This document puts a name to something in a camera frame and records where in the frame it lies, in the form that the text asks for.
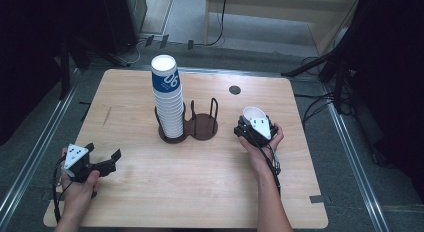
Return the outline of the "person's left hand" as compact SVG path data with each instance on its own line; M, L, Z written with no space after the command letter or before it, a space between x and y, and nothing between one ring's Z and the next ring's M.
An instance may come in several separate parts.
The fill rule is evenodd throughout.
M99 175L100 172L94 170L84 183L76 183L65 172L61 172L65 205L60 221L79 223L84 218L91 204L92 194L99 189Z

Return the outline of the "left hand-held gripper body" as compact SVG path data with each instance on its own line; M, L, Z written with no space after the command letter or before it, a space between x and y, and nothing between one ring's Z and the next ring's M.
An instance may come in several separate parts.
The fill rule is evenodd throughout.
M63 182L96 184L99 172L90 162L90 149L70 144L66 148L65 160L61 165Z

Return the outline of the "black tripod stand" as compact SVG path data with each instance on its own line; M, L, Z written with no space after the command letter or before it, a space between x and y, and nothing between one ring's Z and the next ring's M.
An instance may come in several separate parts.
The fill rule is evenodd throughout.
M333 76L336 76L336 84L333 92L334 107L339 114L342 113L342 86L344 83L345 73L347 71L346 56L349 52L351 42L343 38L338 45L325 55L312 60L305 65L294 69L291 72L282 73L283 77L296 77L312 68L324 65L318 78L321 82L327 83Z

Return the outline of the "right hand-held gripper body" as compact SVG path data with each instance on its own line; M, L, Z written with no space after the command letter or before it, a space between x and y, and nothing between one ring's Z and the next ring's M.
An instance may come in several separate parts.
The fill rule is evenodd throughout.
M268 145L277 131L278 128L271 123L267 115L264 123L251 122L244 127L237 124L234 128L234 134L237 137L244 137L251 145L258 148Z

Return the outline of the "aluminium floor rail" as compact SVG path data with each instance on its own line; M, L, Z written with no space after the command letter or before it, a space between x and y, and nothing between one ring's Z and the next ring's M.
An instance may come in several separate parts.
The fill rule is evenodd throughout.
M360 158L358 157L356 148L353 144L342 116L337 113L337 110L333 105L329 105L329 113L338 132L367 213L373 224L374 231L391 232L385 215L382 211L382 207L363 168Z
M30 113L12 138L0 146L0 230L5 229L19 207L28 186L43 161L84 74L71 72L71 88L60 99L54 87Z

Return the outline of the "black floor tape strips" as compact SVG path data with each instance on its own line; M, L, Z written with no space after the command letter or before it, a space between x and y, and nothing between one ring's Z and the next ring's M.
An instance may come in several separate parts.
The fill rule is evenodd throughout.
M90 110L90 107L91 107L91 104L92 103L91 102L86 102L86 101L79 101L78 104L79 105L83 105L85 107L83 116L80 119L80 122L84 122L84 120L86 119L87 114L88 114L88 112Z

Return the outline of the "dark brown cup holder rack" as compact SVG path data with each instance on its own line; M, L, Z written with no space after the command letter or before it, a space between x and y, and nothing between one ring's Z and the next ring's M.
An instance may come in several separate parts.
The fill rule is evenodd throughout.
M158 134L159 137L168 144L178 144L184 141L187 137L200 141L206 141L213 138L218 131L218 101L212 97L210 102L209 113L196 113L194 101L190 102L190 114L191 117L186 120L186 105L183 105L183 111L180 114L182 119L182 134L176 138L167 137L164 131L164 127L159 118L157 108L154 108L156 120L159 124Z

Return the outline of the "stack of paper cups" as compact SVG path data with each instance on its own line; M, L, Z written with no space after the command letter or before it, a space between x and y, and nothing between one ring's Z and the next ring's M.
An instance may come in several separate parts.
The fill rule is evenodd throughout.
M156 113L167 138L183 135L184 111L182 85L176 60L170 55L158 55L151 61L153 94Z

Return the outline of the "dark cabinet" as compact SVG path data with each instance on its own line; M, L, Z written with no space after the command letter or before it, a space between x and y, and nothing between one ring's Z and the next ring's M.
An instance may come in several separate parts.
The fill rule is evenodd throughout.
M123 53L139 41L139 33L146 13L146 0L104 0L106 21L110 36L106 39L108 50Z

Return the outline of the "black stand legs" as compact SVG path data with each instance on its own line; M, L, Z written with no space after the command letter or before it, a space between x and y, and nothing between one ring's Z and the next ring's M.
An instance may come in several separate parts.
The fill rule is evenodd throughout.
M61 78L61 94L59 99L62 100L70 92L70 59L73 59L78 68L88 68L90 60L87 51L94 52L101 58L109 61L118 67L128 67L128 62L118 60L107 54L97 46L89 43L87 40L75 35L65 34L60 41L60 78Z

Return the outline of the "person's right hand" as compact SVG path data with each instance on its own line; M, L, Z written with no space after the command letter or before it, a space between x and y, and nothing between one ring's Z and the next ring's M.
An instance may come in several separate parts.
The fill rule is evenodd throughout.
M262 148L257 148L251 145L244 137L239 137L239 142L248 152L251 165L257 173L275 172L279 174L281 171L276 152L278 145L284 138L284 133L282 127L278 123L275 123L274 126L278 128L277 134L268 145Z

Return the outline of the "light wooden shelf unit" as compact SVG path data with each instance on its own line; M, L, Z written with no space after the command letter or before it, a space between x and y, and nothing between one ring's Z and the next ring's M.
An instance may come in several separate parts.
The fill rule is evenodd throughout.
M347 26L359 0L206 0L206 14L220 12L261 18L306 22L320 55L330 50Z

